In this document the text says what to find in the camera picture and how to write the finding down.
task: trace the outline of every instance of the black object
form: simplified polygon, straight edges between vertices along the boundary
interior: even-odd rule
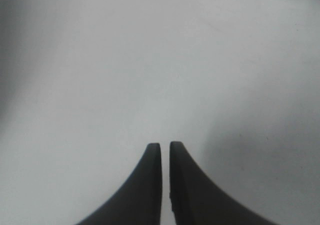
[[[177,225],[275,225],[216,186],[179,141],[170,144],[170,198]]]
[[[161,201],[161,150],[150,143],[122,187],[78,225],[159,225]]]

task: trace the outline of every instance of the gray wall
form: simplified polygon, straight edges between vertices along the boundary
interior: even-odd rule
[[[0,224],[69,225],[160,142],[282,225],[320,220],[320,0],[1,0]]]

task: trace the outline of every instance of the white background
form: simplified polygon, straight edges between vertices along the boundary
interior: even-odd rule
[[[160,142],[281,225],[320,220],[320,0],[1,0],[0,224],[70,225]]]

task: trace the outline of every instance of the curved black edge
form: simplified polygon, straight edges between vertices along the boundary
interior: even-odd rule
[[[78,225],[159,225],[161,202],[161,150],[150,143],[119,190]]]
[[[177,225],[276,225],[215,185],[179,141],[170,144],[170,198]]]

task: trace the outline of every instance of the black plastic piece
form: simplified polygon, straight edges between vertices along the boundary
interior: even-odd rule
[[[161,202],[161,150],[150,143],[121,188],[78,225],[159,225]]]
[[[170,198],[177,225],[275,225],[215,185],[179,141],[170,144]]]

